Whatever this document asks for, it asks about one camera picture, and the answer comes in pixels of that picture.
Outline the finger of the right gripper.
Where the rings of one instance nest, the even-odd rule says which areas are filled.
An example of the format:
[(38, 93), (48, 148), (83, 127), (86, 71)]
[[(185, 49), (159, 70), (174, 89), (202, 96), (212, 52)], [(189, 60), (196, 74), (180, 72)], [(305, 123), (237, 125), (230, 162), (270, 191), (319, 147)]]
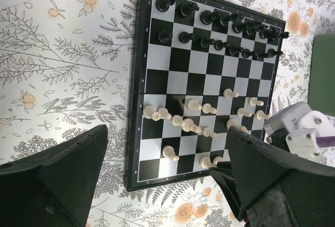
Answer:
[(238, 221), (243, 221), (243, 208), (236, 187), (230, 162), (218, 162), (209, 169), (209, 174), (222, 190), (228, 205)]

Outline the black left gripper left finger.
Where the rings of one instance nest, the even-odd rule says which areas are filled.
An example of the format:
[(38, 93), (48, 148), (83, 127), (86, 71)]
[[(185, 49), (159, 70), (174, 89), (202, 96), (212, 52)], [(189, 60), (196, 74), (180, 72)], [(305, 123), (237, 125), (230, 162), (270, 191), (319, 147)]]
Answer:
[(1, 165), (1, 226), (85, 226), (108, 144), (106, 125)]

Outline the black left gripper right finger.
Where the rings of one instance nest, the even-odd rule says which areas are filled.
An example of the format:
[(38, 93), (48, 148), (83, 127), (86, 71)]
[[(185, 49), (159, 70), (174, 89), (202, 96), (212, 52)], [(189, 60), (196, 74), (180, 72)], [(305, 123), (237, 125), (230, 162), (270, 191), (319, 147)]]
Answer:
[(234, 216), (250, 226), (334, 226), (334, 168), (309, 161), (231, 127), (227, 147)]

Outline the black and grey chessboard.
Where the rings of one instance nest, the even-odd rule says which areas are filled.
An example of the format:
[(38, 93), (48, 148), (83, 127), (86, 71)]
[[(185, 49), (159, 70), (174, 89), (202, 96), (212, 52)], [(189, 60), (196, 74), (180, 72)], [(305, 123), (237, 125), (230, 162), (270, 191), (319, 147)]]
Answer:
[[(229, 160), (228, 120), (263, 139), (285, 21), (223, 0), (175, 0), (166, 12), (138, 0), (125, 188), (207, 176), (202, 157)], [(199, 10), (181, 18), (178, 5)], [(146, 119), (152, 105), (160, 120)]]

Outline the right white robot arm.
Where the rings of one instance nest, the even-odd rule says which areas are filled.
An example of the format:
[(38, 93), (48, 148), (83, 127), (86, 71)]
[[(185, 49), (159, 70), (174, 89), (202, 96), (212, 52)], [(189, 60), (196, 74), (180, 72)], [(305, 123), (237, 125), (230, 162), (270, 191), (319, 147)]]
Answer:
[(318, 162), (334, 146), (334, 126), (300, 101), (264, 123), (260, 140), (230, 126), (230, 160), (210, 175), (246, 226), (334, 226), (334, 168)]

